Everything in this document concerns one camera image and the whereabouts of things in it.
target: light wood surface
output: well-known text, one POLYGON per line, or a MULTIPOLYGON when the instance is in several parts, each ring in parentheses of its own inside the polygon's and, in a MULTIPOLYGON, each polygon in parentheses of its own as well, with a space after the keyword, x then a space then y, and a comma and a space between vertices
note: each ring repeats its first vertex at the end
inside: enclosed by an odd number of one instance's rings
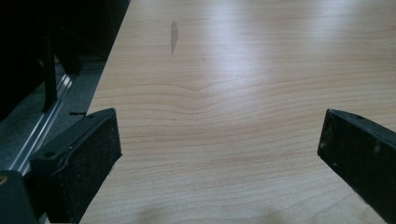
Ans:
POLYGON ((395 96, 394 0, 133 0, 90 108, 123 157, 82 223, 382 223, 317 147, 327 108, 396 130, 395 96))

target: black plastic part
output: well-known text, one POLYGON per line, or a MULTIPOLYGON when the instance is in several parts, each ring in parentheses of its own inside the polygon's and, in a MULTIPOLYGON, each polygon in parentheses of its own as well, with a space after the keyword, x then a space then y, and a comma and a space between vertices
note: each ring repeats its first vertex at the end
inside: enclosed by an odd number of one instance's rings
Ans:
POLYGON ((37 223, 22 176, 19 172, 0 171, 0 199, 0 223, 37 223))
POLYGON ((30 171, 23 176, 24 186, 26 187, 29 201, 32 205, 35 218, 41 218, 45 213, 45 181, 34 172, 30 171))
POLYGON ((45 47, 44 47, 44 84, 46 87, 46 101, 44 103, 43 112, 47 112, 53 103, 58 98, 56 93, 56 76, 55 76, 55 62, 54 50, 52 46, 52 36, 50 30, 45 33, 45 47))
POLYGON ((329 109, 318 155, 388 223, 396 223, 396 133, 329 109))
POLYGON ((79 223, 121 156, 115 109, 81 119, 30 158, 45 182, 45 211, 51 222, 79 223))

